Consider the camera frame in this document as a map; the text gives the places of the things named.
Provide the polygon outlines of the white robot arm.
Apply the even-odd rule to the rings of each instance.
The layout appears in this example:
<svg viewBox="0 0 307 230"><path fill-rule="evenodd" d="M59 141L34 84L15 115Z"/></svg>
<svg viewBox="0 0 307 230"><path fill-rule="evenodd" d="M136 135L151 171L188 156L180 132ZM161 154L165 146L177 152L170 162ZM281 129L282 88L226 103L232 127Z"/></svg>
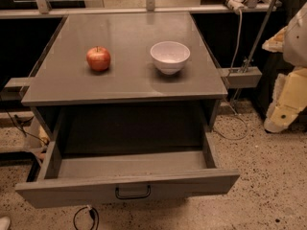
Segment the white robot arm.
<svg viewBox="0 0 307 230"><path fill-rule="evenodd" d="M276 35L266 40L262 48L281 53L294 70L279 74L275 80L264 129L277 133L289 127L307 107L307 3Z"/></svg>

